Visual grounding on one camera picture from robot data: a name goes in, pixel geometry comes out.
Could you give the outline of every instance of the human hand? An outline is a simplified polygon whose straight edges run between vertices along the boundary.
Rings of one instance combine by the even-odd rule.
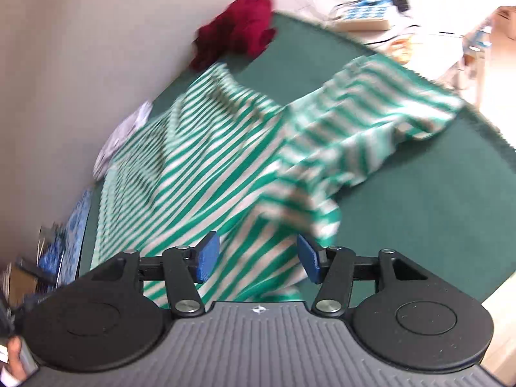
[[[21,350],[22,342],[19,337],[15,336],[9,339],[9,342],[7,342],[7,358],[9,360],[7,371],[20,382],[27,379],[27,373],[20,361]]]

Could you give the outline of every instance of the red cloth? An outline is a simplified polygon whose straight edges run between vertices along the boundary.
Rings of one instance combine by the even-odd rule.
[[[273,0],[235,0],[208,25],[197,31],[197,54],[190,66],[201,70],[227,51],[256,58],[273,40],[269,28]]]

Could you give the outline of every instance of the metal screw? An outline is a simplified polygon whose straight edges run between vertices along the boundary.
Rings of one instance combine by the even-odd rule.
[[[342,305],[335,300],[321,300],[317,302],[315,308],[324,313],[336,313],[342,308]]]
[[[183,313],[195,313],[201,305],[195,300],[181,300],[175,304],[175,309]]]

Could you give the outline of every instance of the black power adapter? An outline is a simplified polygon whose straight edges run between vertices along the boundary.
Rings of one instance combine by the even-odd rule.
[[[406,12],[410,8],[409,0],[391,0],[391,1],[392,1],[393,5],[396,6],[399,13]]]

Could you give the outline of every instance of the white wall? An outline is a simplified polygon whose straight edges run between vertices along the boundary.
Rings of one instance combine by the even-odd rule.
[[[231,1],[0,0],[0,261],[34,257],[39,226],[65,220],[115,125]]]

